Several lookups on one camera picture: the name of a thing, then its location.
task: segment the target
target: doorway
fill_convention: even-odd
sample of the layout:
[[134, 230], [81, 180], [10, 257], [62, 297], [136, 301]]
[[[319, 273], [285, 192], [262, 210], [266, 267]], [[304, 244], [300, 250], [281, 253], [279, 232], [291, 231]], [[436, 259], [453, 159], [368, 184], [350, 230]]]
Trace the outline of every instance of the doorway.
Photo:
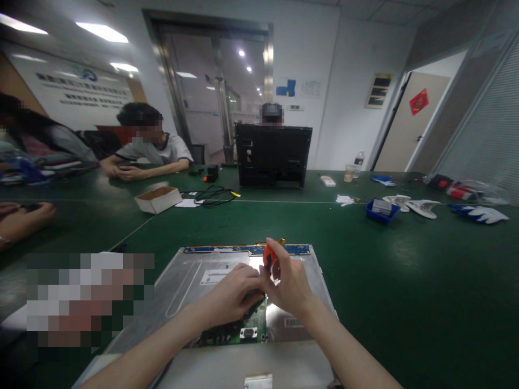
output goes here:
[[461, 51], [405, 75], [372, 170], [410, 169], [466, 54]]
[[258, 123], [271, 100], [271, 25], [179, 14], [152, 23], [178, 134], [205, 149], [206, 164], [234, 164], [235, 124]]

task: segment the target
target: window blinds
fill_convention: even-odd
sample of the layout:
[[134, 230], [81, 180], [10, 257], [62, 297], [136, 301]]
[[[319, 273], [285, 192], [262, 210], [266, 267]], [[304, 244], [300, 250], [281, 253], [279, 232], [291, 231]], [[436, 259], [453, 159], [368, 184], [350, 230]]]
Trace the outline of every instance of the window blinds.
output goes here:
[[435, 172], [497, 185], [519, 205], [519, 39]]

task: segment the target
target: green circuit board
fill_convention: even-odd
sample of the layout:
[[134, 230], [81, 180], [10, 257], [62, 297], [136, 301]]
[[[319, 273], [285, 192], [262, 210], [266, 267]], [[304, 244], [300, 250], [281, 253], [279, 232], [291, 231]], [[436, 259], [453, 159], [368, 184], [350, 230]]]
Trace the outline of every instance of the green circuit board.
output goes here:
[[263, 299], [253, 305], [242, 320], [202, 332], [194, 347], [265, 342], [268, 338], [266, 313], [267, 301]]

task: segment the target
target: blue circuit board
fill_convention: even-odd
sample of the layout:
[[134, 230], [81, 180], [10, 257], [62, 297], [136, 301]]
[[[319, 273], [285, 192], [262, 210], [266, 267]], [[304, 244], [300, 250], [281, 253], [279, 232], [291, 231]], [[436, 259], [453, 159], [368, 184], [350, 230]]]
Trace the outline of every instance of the blue circuit board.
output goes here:
[[[310, 255], [310, 245], [283, 245], [290, 255]], [[188, 246], [184, 249], [186, 254], [200, 254], [208, 252], [248, 252], [249, 257], [263, 256], [265, 245], [252, 246]]]

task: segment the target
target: black chair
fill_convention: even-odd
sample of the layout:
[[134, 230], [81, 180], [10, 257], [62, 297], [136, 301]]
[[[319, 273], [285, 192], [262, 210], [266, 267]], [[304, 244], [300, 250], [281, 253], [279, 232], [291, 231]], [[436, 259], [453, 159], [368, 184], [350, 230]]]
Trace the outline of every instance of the black chair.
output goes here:
[[119, 137], [111, 131], [83, 131], [83, 137], [99, 160], [110, 157], [122, 147]]
[[195, 165], [205, 165], [205, 145], [191, 145], [191, 156]]

